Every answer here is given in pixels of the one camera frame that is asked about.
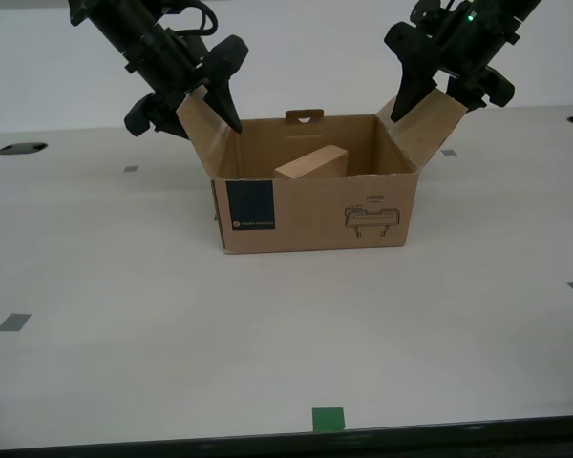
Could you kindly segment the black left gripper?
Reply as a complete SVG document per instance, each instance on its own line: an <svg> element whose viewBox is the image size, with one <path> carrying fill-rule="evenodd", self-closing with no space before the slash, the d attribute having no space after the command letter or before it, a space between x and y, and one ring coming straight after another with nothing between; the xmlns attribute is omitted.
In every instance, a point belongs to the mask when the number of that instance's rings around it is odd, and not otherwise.
<svg viewBox="0 0 573 458"><path fill-rule="evenodd" d="M124 52L129 73L138 73L153 91L140 99L126 115L126 129L133 136L155 132L188 138L176 109L205 56L204 29L173 31L162 26L125 26ZM235 132L242 123L229 87L241 68L248 47L240 36L229 35L202 62L204 102Z"/></svg>

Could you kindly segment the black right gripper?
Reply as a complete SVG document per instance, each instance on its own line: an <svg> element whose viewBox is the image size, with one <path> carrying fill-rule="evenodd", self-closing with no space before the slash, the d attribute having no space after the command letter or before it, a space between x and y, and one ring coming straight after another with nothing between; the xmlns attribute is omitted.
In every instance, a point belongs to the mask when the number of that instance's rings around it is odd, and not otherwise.
<svg viewBox="0 0 573 458"><path fill-rule="evenodd" d="M505 107L514 97L514 85L488 67L506 44L505 9L427 9L427 35L399 22L384 41L402 66L393 122L436 87L437 71L453 75L446 94L468 110L485 108L485 95L498 107Z"/></svg>

